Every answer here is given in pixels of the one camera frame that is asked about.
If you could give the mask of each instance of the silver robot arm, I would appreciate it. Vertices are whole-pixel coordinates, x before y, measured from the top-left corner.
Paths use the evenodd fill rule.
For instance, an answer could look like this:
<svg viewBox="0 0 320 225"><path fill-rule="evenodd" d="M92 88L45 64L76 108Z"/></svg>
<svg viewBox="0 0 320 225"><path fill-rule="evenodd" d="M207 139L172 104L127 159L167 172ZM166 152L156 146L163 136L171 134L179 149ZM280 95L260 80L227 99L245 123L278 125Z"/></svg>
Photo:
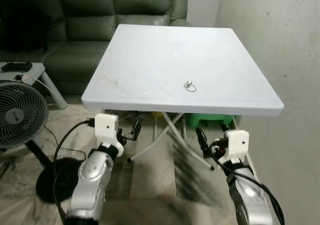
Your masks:
<svg viewBox="0 0 320 225"><path fill-rule="evenodd" d="M139 116L129 134L118 128L118 116L95 116L95 136L100 142L78 170L78 183L66 213L65 225L98 225L106 201L105 190L117 157L123 154L127 139L136 140L141 130Z"/></svg>
<svg viewBox="0 0 320 225"><path fill-rule="evenodd" d="M211 158L206 135L196 129L198 142L204 158ZM249 133L244 130L226 130L224 137L212 143L213 155L218 161L239 174L256 179L250 166L242 160L249 148ZM253 182L223 170L233 200L236 220L239 225L273 225L270 209L265 200L265 192Z"/></svg>

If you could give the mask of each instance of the white table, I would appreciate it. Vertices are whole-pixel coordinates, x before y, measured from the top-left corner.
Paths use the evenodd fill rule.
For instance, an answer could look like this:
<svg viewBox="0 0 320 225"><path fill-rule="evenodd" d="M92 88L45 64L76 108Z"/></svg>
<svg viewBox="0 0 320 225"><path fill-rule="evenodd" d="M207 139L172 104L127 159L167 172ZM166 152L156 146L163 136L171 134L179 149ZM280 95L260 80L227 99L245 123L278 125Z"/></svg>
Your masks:
<svg viewBox="0 0 320 225"><path fill-rule="evenodd" d="M0 62L0 68L6 64L6 62ZM60 94L54 83L51 81L50 77L48 76L45 70L45 66L42 63L32 62L32 68L27 72L0 72L0 80L14 81L16 75L23 75L22 81L25 84L29 84L30 86L32 86L35 83L34 79L41 78L43 83L49 88L49 92L58 108L65 109L67 107L67 102L62 97L62 95Z"/></svg>
<svg viewBox="0 0 320 225"><path fill-rule="evenodd" d="M189 92L184 84L196 86ZM278 116L283 103L230 28L121 24L84 94L85 107L161 112L168 123L184 113ZM172 121L167 112L179 113ZM135 159L145 150L131 159Z"/></svg>

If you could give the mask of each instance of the sofa armrest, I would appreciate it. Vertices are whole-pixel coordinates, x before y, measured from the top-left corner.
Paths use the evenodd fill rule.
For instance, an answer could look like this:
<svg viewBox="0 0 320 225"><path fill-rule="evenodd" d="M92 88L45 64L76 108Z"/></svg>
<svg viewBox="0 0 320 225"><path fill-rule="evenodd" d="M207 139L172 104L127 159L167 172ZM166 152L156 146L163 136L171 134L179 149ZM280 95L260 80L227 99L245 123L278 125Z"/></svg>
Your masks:
<svg viewBox="0 0 320 225"><path fill-rule="evenodd" d="M185 19L179 18L170 22L170 26L174 27L192 27Z"/></svg>

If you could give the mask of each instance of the gray side table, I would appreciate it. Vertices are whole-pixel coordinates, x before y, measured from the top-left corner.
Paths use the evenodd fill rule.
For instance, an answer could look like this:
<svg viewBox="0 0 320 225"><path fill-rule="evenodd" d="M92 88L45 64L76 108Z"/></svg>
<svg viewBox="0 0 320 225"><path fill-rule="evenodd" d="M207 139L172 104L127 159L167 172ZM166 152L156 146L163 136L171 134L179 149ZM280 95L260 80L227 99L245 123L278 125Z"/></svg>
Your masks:
<svg viewBox="0 0 320 225"><path fill-rule="evenodd" d="M6 62L0 62L0 68L7 64ZM45 66L42 63L39 62L33 62L32 63L32 68L28 72L0 72L0 80L10 80L14 81L14 78L16 75L23 75L22 76L22 81L25 84L33 85L35 83L35 79L41 78L43 83L48 86L49 92L54 99L56 105L58 106L59 109L65 109L67 107L67 102L65 99L62 97L54 83L51 81L50 77L45 71Z"/></svg>

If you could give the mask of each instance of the tiled floor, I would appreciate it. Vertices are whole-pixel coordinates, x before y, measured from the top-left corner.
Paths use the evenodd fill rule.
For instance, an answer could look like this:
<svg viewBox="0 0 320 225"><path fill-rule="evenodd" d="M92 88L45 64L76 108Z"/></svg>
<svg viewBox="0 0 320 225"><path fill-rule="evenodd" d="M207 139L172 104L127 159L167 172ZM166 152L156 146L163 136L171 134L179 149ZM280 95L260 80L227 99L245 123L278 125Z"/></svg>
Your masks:
<svg viewBox="0 0 320 225"><path fill-rule="evenodd" d="M67 101L81 110L74 107L56 110L54 104L49 106L46 125L58 141L74 124L94 116L83 111L79 97L69 97ZM130 113L120 111L118 115L123 118ZM115 162L100 224L236 225L235 209L224 173L218 169L212 172L185 154L169 135L134 162L127 163L130 155L146 147L153 139L153 117L150 113L142 115L143 127L138 140L128 142L123 156ZM119 126L130 132L134 120L134 116L122 119ZM158 132L165 125L165 121L160 119ZM210 127L203 125L203 128L209 141L223 135L216 124ZM200 154L196 133L188 129L187 136L190 145ZM56 144L46 129L42 130L37 141L47 155L54 154ZM85 125L75 130L64 144L87 154L96 145L94 129ZM20 149L18 154L18 157L10 158L9 167L0 179L0 223L61 225L56 206L44 203L36 196L35 185L42 171L40 163L26 149ZM79 159L82 156L67 150L61 150L61 155ZM62 207L67 210L68 204L66 200Z"/></svg>

